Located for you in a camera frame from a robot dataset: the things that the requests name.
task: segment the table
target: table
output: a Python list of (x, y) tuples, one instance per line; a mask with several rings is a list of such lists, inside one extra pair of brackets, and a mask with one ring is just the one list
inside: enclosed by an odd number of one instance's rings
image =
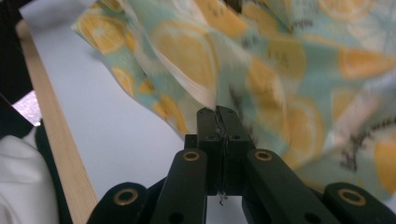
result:
[[(74, 223), (113, 186), (164, 178), (183, 138), (130, 98), (71, 25), (92, 0), (35, 0), (21, 44)], [(208, 197), (207, 223), (246, 223), (241, 198)]]

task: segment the white table surface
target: white table surface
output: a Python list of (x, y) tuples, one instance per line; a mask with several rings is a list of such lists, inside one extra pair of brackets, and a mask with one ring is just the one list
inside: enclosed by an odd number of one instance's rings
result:
[[(21, 9), (98, 199), (115, 185), (150, 187), (183, 139), (117, 84), (104, 58), (71, 30), (92, 0), (35, 0)], [(240, 197), (208, 197), (207, 223), (247, 223)]]

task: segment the white cloth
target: white cloth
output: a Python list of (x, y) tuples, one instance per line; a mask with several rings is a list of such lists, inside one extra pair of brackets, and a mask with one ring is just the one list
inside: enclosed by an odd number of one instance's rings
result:
[(0, 223), (59, 223), (48, 167), (29, 141), (0, 140)]

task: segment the wooden strip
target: wooden strip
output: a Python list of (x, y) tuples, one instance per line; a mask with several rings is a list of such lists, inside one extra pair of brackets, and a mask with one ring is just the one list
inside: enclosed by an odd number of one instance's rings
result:
[(16, 29), (71, 217), (74, 223), (87, 223), (92, 209), (97, 204), (92, 184), (26, 22), (21, 21)]

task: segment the clamp jaw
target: clamp jaw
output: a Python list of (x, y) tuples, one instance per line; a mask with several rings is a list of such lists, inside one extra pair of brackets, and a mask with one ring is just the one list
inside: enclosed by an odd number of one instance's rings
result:
[(88, 223), (205, 223), (206, 196), (242, 196), (247, 222), (396, 223), (364, 189), (346, 183), (309, 189), (274, 152), (256, 149), (236, 113), (218, 106), (197, 113), (168, 176), (146, 189), (123, 183), (107, 192)]

